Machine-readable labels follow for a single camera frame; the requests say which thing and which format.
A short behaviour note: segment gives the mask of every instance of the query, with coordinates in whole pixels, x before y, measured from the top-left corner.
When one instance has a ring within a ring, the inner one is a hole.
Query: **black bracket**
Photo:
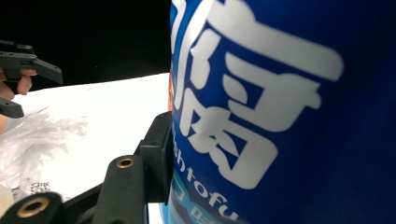
[[[147,224],[148,203],[165,203],[173,175],[171,112],[157,116],[134,155],[113,160],[105,181],[62,203],[53,192],[12,205],[0,224]]]
[[[37,58],[33,47],[20,45],[12,41],[0,40],[0,67],[6,75],[7,81],[18,82],[21,79],[22,68],[34,68],[37,74],[54,82],[63,84],[62,70],[50,63]],[[0,98],[0,114],[10,118],[23,117],[20,105]]]

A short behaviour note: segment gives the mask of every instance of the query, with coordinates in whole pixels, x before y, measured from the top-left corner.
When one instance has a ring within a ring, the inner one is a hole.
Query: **finger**
[[[21,80],[17,87],[18,93],[26,95],[30,88],[32,88],[32,79],[29,76],[21,75]]]
[[[6,100],[14,99],[14,92],[4,82],[0,82],[0,97]]]
[[[34,68],[22,68],[21,69],[21,75],[36,76],[37,75],[37,71]]]

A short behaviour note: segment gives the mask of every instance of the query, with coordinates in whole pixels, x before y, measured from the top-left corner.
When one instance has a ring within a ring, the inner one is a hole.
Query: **blue label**
[[[396,221],[395,4],[173,1],[172,223]]]

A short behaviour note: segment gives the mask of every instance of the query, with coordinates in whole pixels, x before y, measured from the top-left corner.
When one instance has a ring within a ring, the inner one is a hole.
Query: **brass insert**
[[[46,209],[50,204],[50,200],[45,197],[37,197],[24,203],[20,209],[18,209],[18,217],[32,217],[39,214],[41,211]]]
[[[124,158],[124,159],[119,160],[117,162],[117,166],[119,168],[122,168],[122,169],[130,167],[130,166],[133,166],[133,165],[134,165],[134,159],[133,158]]]

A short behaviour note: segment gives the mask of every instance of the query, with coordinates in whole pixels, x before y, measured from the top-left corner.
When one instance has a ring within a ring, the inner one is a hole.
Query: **crumpled plastic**
[[[61,107],[47,106],[12,125],[0,135],[0,184],[13,189],[14,200],[51,191],[44,166],[67,155],[86,134],[87,118],[65,116]]]

